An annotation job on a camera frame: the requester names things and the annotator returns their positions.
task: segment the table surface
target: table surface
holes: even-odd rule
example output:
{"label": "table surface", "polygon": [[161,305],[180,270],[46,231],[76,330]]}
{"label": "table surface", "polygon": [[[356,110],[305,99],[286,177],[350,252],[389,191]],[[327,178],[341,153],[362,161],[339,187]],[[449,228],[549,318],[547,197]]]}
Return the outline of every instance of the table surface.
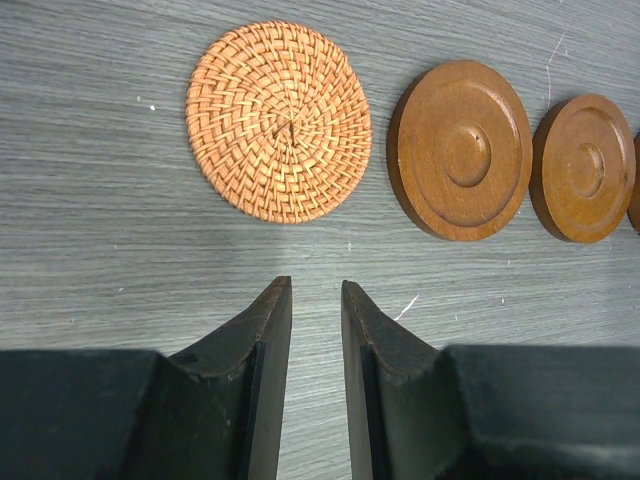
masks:
{"label": "table surface", "polygon": [[[551,237],[525,199],[497,235],[434,239],[386,171],[391,112],[421,72],[472,58],[550,104],[597,92],[640,130],[636,0],[0,0],[0,348],[173,353],[291,275],[294,327],[279,478],[348,479],[340,284],[420,338],[640,345],[640,238]],[[299,226],[227,204],[190,150],[184,100],[227,30],[298,22],[347,53],[374,148],[334,212]]]}

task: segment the coaster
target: coaster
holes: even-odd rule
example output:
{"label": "coaster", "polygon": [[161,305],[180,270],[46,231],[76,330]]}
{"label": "coaster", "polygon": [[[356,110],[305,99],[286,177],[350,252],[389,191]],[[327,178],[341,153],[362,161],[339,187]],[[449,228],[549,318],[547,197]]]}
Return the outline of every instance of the coaster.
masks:
{"label": "coaster", "polygon": [[440,238],[474,241],[518,211],[531,175],[527,114],[509,82],[473,61],[418,78],[393,114],[389,177],[406,214]]}
{"label": "coaster", "polygon": [[633,188],[633,195],[631,196],[631,203],[629,204],[629,220],[631,225],[637,233],[640,233],[640,133],[636,137],[636,183]]}
{"label": "coaster", "polygon": [[347,57],[300,25],[227,33],[198,62],[187,127],[203,174],[229,203],[270,222],[340,205],[371,153],[371,117]]}
{"label": "coaster", "polygon": [[622,112],[600,95],[552,108],[534,137],[531,201],[557,238],[594,243],[618,226],[636,176],[633,137]]}

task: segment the white scratch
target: white scratch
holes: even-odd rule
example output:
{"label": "white scratch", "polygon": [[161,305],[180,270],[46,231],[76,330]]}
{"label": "white scratch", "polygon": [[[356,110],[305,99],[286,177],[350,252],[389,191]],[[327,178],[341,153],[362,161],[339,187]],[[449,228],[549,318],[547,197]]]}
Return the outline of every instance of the white scratch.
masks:
{"label": "white scratch", "polygon": [[400,320],[402,318],[402,315],[404,315],[405,313],[407,313],[409,311],[409,309],[411,307],[413,307],[413,304],[416,303],[416,300],[418,300],[418,298],[420,298],[420,294],[417,294],[415,297],[413,297],[413,300],[411,300],[409,302],[409,305],[407,305],[406,307],[404,307],[402,309],[402,311],[400,312],[400,315],[398,315],[396,318],[394,318],[394,320],[397,322],[398,320]]}
{"label": "white scratch", "polygon": [[562,40],[564,40],[564,37],[567,34],[567,28],[569,27],[566,27],[564,29],[564,32],[562,32],[562,35],[560,35],[560,40],[558,40],[558,43],[556,43],[556,48],[554,48],[553,52],[551,52],[551,56],[549,57],[549,60],[547,61],[547,66],[545,67],[547,69],[547,82],[549,84],[549,96],[547,97],[547,108],[551,106],[551,71],[549,70],[549,66],[553,61],[553,57],[556,56],[556,52],[558,51],[558,48],[560,48],[560,44],[562,43]]}
{"label": "white scratch", "polygon": [[547,80],[549,82],[549,96],[547,97],[547,108],[551,106],[551,73],[549,72],[549,65],[547,65]]}
{"label": "white scratch", "polygon": [[560,36],[560,40],[558,40],[558,43],[556,43],[556,48],[553,49],[553,52],[551,53],[551,56],[549,57],[549,61],[547,62],[547,65],[551,65],[551,61],[553,60],[553,57],[556,56],[556,52],[558,51],[558,48],[560,48],[560,44],[562,43],[562,40],[564,40],[564,36],[566,34],[567,34],[567,29],[565,28],[564,32],[562,32],[562,35]]}

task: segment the spiral weave pattern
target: spiral weave pattern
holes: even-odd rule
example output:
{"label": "spiral weave pattern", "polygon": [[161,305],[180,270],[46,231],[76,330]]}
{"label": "spiral weave pattern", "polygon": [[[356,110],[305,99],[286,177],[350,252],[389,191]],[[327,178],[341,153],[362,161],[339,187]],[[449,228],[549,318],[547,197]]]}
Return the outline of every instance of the spiral weave pattern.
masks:
{"label": "spiral weave pattern", "polygon": [[345,54],[300,25],[257,23],[223,36],[191,76],[186,113],[209,182],[271,222],[334,209],[371,154],[369,106]]}

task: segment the brown wooden coaster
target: brown wooden coaster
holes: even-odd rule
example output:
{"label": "brown wooden coaster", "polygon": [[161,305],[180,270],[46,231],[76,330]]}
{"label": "brown wooden coaster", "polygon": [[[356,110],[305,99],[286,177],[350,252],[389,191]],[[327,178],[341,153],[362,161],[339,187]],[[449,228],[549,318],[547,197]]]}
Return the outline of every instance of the brown wooden coaster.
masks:
{"label": "brown wooden coaster", "polygon": [[186,113],[209,182],[271,222],[337,207],[371,153],[369,106],[345,54],[300,25],[257,23],[214,43],[191,76]]}
{"label": "brown wooden coaster", "polygon": [[440,65],[405,91],[387,138],[393,190],[423,230],[474,241],[518,211],[531,175],[527,114],[509,82],[465,60]]}
{"label": "brown wooden coaster", "polygon": [[552,108],[534,137],[531,201],[557,238],[607,237],[629,206],[636,175],[633,137],[622,112],[600,95]]}
{"label": "brown wooden coaster", "polygon": [[631,225],[637,233],[640,233],[640,133],[636,137],[636,183],[633,188],[633,195],[631,196],[631,203],[629,204],[629,220]]}

